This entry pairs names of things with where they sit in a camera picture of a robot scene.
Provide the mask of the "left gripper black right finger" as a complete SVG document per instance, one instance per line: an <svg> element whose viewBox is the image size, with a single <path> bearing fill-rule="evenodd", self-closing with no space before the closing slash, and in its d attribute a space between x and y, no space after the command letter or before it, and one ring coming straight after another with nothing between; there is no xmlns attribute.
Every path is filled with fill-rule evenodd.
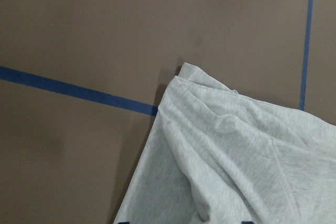
<svg viewBox="0 0 336 224"><path fill-rule="evenodd" d="M254 224L253 221L242 221L241 224Z"/></svg>

